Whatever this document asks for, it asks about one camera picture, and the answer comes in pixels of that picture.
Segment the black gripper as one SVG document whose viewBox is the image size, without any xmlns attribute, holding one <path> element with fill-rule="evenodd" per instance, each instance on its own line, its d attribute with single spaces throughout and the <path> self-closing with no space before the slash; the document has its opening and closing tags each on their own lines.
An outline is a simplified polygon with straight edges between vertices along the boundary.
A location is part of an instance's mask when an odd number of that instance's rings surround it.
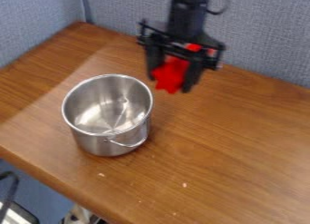
<svg viewBox="0 0 310 224">
<path fill-rule="evenodd" d="M 188 59 L 190 53 L 185 49 L 186 44 L 198 44 L 202 49 L 210 48 L 216 52 L 212 55 L 212 68 L 217 68 L 221 59 L 225 45 L 209 37 L 204 32 L 185 38 L 166 31 L 166 23 L 160 21 L 149 21 L 142 19 L 138 23 L 138 34 L 136 37 L 137 43 L 144 47 L 146 56 L 146 73 L 150 81 L 154 80 L 152 71 L 161 66 L 165 56 L 176 56 Z M 202 71 L 202 60 L 200 57 L 193 57 L 188 61 L 188 67 L 181 85 L 181 92 L 188 93 L 194 83 L 198 81 Z"/>
</svg>

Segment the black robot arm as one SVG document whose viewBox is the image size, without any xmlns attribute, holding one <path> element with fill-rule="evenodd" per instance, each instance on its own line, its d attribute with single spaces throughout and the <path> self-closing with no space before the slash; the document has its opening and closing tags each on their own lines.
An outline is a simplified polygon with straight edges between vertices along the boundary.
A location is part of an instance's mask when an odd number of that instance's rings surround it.
<svg viewBox="0 0 310 224">
<path fill-rule="evenodd" d="M 205 70 L 218 68 L 225 45 L 204 31 L 205 15 L 220 15 L 228 8 L 213 11 L 209 0 L 170 0 L 165 22 L 138 22 L 137 43 L 145 51 L 146 75 L 154 88 L 168 93 L 188 93 Z"/>
</svg>

